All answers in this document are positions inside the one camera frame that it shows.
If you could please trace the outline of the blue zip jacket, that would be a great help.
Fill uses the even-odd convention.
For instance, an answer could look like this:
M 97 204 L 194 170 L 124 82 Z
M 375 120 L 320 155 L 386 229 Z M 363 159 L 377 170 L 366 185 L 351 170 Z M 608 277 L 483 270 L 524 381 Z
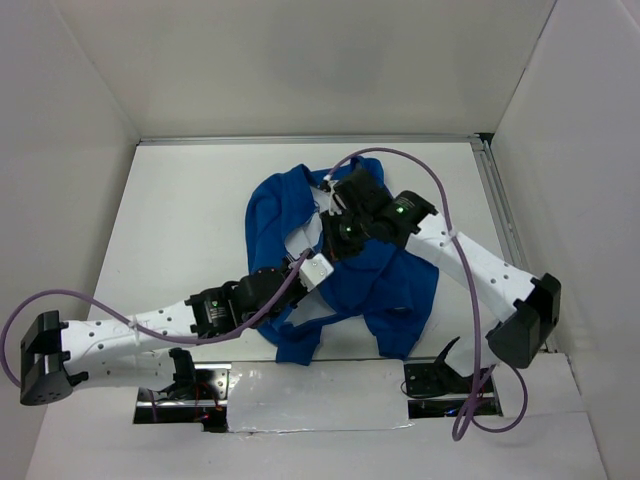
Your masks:
M 329 199 L 318 186 L 325 174 L 300 164 L 271 175 L 254 190 L 245 213 L 250 272 L 323 247 L 320 215 Z M 277 362 L 308 365 L 324 326 L 363 317 L 379 355 L 404 360 L 431 315 L 438 279 L 430 263 L 370 240 L 358 256 L 337 263 L 296 308 L 264 321 L 258 331 L 276 346 Z

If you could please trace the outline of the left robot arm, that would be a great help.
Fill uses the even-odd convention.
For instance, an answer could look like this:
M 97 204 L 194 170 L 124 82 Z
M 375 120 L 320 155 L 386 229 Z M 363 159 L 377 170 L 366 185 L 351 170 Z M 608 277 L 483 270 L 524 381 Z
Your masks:
M 176 399 L 196 390 L 188 348 L 234 340 L 296 306 L 326 273 L 314 259 L 285 259 L 156 310 L 125 316 L 94 298 L 98 321 L 39 314 L 20 342 L 20 403 L 41 406 L 78 388 L 139 385 Z

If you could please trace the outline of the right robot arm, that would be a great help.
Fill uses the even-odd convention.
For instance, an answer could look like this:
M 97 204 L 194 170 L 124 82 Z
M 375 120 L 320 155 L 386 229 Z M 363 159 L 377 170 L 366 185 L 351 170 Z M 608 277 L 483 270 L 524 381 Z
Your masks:
M 323 253 L 331 262 L 358 256 L 369 240 L 393 245 L 437 267 L 475 292 L 496 322 L 483 333 L 482 367 L 502 362 L 525 369 L 559 320 L 561 283 L 536 278 L 495 256 L 446 224 L 445 216 L 418 194 L 392 196 L 364 169 L 341 180 L 325 176 L 321 190 L 330 207 L 322 213 Z

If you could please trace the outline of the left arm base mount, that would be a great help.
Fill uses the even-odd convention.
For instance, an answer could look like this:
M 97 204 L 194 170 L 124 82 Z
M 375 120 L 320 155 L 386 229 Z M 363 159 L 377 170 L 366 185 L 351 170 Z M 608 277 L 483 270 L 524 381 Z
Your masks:
M 133 423 L 193 423 L 204 432 L 226 433 L 231 365 L 195 363 L 191 353 L 182 348 L 170 349 L 168 356 L 171 382 L 158 391 L 138 390 Z

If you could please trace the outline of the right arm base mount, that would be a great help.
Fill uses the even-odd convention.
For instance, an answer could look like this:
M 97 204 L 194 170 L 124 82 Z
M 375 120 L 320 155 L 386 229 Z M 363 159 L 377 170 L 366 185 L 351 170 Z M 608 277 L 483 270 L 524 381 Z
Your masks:
M 434 360 L 404 364 L 400 390 L 408 399 L 410 419 L 453 418 L 460 412 L 471 393 L 472 376 L 462 377 L 445 363 L 458 341 L 451 340 Z

